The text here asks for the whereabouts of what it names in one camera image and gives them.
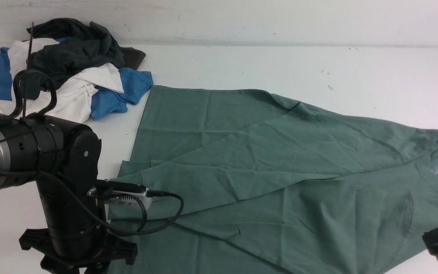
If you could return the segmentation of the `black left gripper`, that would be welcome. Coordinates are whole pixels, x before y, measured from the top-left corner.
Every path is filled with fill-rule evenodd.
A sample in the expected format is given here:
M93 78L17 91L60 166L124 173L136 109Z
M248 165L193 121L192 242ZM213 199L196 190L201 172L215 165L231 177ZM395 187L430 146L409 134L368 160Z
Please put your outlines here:
M40 267L51 274L106 274L110 263L124 260L133 265L138 253L135 243L93 228L63 238L51 236L49 229L27 229L19 238L21 249L35 249L44 254Z

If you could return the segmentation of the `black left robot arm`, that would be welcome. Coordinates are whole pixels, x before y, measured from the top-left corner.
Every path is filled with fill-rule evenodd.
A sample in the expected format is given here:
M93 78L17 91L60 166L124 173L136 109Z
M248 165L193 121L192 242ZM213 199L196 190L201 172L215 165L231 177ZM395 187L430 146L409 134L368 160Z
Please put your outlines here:
M52 274L106 274L112 261L132 265L137 245L108 227L97 179L102 142L90 127L51 116L0 122L0 190L35 182L47 228L27 229L25 251L43 253Z

